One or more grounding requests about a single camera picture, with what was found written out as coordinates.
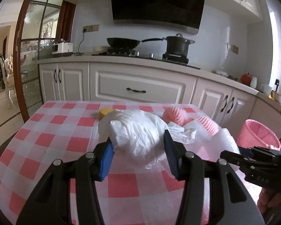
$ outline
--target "pan handle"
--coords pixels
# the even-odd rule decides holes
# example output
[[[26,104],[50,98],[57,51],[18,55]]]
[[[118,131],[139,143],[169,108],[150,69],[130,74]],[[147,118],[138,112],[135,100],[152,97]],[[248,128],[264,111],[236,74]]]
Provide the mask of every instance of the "pan handle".
[[[147,40],[142,40],[141,42],[157,41],[157,40],[163,40],[163,39],[160,39],[160,38],[151,38],[151,39],[147,39]]]

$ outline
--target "yellow sponge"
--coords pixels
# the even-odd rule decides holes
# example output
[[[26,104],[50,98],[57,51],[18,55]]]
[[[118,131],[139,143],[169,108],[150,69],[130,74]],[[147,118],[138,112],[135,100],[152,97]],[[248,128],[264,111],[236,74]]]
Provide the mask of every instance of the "yellow sponge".
[[[100,111],[99,111],[99,119],[102,119],[104,118],[108,113],[112,112],[113,109],[111,108],[102,108]]]

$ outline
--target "table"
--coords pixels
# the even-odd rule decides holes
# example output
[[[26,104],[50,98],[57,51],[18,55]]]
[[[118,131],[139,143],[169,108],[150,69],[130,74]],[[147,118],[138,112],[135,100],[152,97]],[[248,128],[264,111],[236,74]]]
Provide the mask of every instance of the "table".
[[[169,106],[172,104],[48,101],[23,125],[0,158],[0,209],[16,224],[27,198],[55,159],[77,160],[95,148],[99,109],[141,109],[162,116]],[[216,133],[218,125],[197,107],[179,107],[190,117],[203,119],[206,129]],[[150,170],[137,169],[115,152],[108,177],[96,182],[105,224],[175,224],[184,182],[176,181],[169,172],[167,160]],[[257,202],[260,190],[254,190]],[[70,201],[72,223],[78,224],[74,179]]]

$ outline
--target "white appliance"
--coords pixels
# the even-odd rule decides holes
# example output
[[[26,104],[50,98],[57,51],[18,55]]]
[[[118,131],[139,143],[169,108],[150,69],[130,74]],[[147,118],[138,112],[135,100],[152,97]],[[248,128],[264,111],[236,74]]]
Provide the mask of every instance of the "white appliance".
[[[73,53],[73,43],[70,41],[61,41],[56,42],[52,46],[52,55],[53,57],[67,57]]]

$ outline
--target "power cord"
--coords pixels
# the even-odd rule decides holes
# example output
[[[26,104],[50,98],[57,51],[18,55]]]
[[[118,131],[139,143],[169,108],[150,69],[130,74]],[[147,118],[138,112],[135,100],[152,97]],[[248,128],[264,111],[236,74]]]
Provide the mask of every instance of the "power cord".
[[[82,39],[82,41],[80,42],[80,44],[79,44],[79,46],[78,46],[78,52],[76,52],[76,53],[74,54],[74,55],[76,55],[76,56],[81,56],[81,55],[84,54],[84,53],[79,52],[79,48],[80,48],[81,43],[84,41],[84,34],[85,34],[85,32],[86,32],[86,29],[83,29],[83,33],[82,33],[83,39]]]

